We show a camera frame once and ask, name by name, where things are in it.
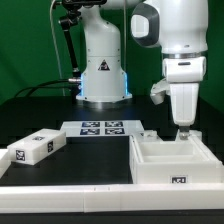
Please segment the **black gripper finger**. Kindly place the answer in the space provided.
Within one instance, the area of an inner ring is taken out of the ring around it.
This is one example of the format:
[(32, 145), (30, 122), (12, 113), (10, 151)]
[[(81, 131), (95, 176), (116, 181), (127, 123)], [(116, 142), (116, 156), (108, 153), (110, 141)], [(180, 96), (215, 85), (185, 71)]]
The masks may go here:
[(190, 135), (189, 126), (180, 126), (179, 127), (179, 137), (181, 140), (187, 140)]

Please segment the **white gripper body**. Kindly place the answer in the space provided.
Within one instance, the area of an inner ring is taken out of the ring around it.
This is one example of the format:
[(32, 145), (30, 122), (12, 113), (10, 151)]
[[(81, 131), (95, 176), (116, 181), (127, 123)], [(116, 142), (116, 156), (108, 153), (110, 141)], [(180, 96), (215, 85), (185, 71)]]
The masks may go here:
[(196, 117), (198, 83), (177, 83), (170, 85), (173, 121), (178, 126), (191, 126)]

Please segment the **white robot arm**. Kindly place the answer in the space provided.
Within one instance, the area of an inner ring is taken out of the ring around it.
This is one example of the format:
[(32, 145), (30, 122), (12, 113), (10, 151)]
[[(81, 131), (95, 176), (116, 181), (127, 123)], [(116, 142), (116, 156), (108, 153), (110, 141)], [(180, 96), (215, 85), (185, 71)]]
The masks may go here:
[[(160, 104), (170, 96), (173, 121), (179, 136), (189, 136), (195, 121), (199, 83), (206, 73), (208, 50), (207, 0), (131, 0), (132, 38), (142, 47), (159, 46), (163, 56), (163, 79), (154, 84), (150, 97)], [(118, 29), (103, 20), (98, 6), (81, 9), (84, 26), (87, 67), (81, 75), (81, 93), (77, 99), (101, 106), (128, 99), (126, 76), (118, 53)]]

